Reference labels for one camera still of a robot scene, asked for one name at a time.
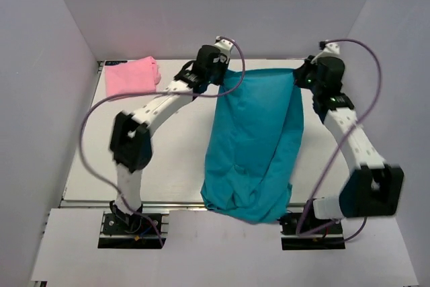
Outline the teal t shirt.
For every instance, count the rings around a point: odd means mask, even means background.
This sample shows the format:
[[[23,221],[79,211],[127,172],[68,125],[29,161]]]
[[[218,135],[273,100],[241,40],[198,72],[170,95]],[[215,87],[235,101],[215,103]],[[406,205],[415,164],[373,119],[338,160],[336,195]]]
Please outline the teal t shirt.
[[[304,132],[293,70],[228,71],[216,101],[201,196],[208,210],[247,222],[286,213]]]

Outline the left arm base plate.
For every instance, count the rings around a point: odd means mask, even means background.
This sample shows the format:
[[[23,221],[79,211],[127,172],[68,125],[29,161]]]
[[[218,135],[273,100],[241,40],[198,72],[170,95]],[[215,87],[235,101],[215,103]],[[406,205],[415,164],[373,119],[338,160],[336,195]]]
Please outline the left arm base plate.
[[[167,239],[167,215],[124,214],[114,201],[110,211],[104,212],[98,240],[98,249],[162,249]]]

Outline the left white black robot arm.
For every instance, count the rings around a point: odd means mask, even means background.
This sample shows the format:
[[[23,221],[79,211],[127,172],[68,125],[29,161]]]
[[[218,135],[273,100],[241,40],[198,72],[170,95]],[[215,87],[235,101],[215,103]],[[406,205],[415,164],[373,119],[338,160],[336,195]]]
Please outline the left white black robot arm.
[[[165,88],[167,95],[158,95],[143,108],[116,116],[110,151],[121,192],[113,205],[116,212],[122,212],[118,222],[126,232],[136,232],[142,224],[138,213],[142,207],[140,185],[142,170],[153,156],[153,134],[175,112],[191,103],[195,93],[204,93],[209,84],[222,84],[232,47],[228,40],[203,45],[196,59],[186,63]]]

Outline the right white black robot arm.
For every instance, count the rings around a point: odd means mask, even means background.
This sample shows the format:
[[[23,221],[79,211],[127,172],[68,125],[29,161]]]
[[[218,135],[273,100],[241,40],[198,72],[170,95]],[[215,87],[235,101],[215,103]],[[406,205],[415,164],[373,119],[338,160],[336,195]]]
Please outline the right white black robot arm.
[[[294,70],[296,85],[312,92],[313,110],[332,134],[349,170],[337,195],[312,199],[303,223],[313,233],[326,227],[328,220],[395,215],[404,181],[401,167],[388,164],[359,124],[352,101],[341,91],[344,72],[340,58],[312,55]]]

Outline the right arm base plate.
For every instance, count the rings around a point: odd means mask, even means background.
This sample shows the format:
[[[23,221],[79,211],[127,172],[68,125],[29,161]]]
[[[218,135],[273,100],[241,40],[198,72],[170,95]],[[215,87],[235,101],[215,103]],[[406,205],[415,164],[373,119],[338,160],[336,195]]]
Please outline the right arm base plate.
[[[281,244],[283,251],[318,251],[345,249],[343,227],[339,221],[318,220],[307,216],[300,233],[296,234],[299,212],[287,212],[278,219],[281,227]]]

